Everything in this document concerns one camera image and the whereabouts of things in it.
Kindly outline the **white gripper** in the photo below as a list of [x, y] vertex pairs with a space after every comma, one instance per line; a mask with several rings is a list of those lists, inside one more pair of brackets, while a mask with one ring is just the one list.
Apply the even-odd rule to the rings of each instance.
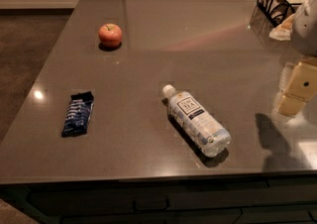
[[291, 40], [298, 52], [311, 57], [288, 62], [282, 71], [275, 110], [286, 117], [295, 117], [317, 94], [317, 0], [305, 0], [297, 9]]

